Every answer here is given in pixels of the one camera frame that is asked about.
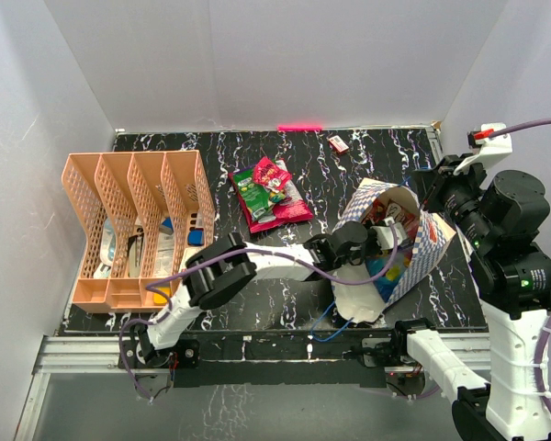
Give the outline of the blue checkered paper bag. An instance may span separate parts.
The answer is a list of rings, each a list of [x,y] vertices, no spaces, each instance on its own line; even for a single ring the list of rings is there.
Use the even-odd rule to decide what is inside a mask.
[[[374,226],[377,222],[384,220],[378,216],[378,205],[386,204],[390,199],[398,202],[418,218],[416,224],[411,225],[407,230],[404,229],[408,239],[397,251],[411,253],[410,266],[392,291],[388,302],[378,294],[375,281],[359,286],[348,286],[333,281],[331,283],[333,302],[312,324],[311,331],[314,331],[332,310],[336,311],[338,318],[344,320],[343,329],[350,324],[375,322],[387,308],[398,302],[428,276],[443,258],[455,236],[455,230],[440,215],[423,210],[414,192],[403,185],[371,178],[363,179],[333,229],[338,231],[351,221]],[[360,266],[344,266],[336,270],[333,275],[344,281],[360,281],[371,277],[365,263]]]

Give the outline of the red snack packet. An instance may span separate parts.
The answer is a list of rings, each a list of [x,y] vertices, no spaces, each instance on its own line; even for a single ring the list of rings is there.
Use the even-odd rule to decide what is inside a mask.
[[[255,184],[272,192],[280,192],[291,179],[291,174],[268,157],[263,157],[253,168],[252,178]]]

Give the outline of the green snack packet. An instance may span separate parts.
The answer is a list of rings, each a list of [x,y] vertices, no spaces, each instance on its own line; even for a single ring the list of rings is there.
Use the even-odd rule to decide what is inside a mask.
[[[249,177],[245,181],[245,186],[240,184],[235,186],[238,195],[242,197],[242,204],[246,208],[252,221],[258,221],[263,216],[269,214],[274,206],[286,198],[284,191],[272,192],[258,184],[255,184],[252,178],[253,169],[245,169]]]

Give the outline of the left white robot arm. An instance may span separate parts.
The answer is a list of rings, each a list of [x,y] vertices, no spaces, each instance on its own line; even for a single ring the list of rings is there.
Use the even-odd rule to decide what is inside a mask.
[[[363,264],[383,250],[394,257],[398,243],[395,226],[367,227],[358,221],[348,221],[332,234],[318,234],[303,244],[280,247],[247,243],[239,233],[230,233],[192,255],[183,271],[147,286],[149,291],[165,296],[161,287],[178,282],[177,290],[165,297],[166,304],[159,313],[137,326],[138,347],[134,352],[145,364],[162,366],[181,334],[202,311],[227,304],[254,280],[327,279],[349,287],[371,284],[388,272],[387,266],[356,281],[333,273],[345,266]]]

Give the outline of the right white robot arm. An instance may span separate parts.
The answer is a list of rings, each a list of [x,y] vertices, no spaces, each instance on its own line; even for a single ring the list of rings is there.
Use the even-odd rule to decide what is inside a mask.
[[[432,377],[462,439],[551,440],[551,258],[535,240],[550,212],[544,185],[518,170],[488,177],[469,155],[447,156],[411,179],[422,207],[447,216],[471,245],[490,376],[471,370],[425,319],[397,322],[392,356]]]

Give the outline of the pink chips bag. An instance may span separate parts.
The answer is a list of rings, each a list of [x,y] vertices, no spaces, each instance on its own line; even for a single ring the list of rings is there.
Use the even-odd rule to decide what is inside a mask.
[[[273,162],[280,168],[287,171],[286,163],[283,160],[278,159]],[[286,193],[286,198],[282,202],[276,204],[269,214],[263,216],[258,221],[252,221],[251,216],[242,204],[242,197],[238,195],[238,192],[235,189],[236,196],[241,204],[250,233],[264,232],[287,223],[309,221],[312,219],[313,214],[309,209],[307,202],[298,192],[292,176],[282,191]]]

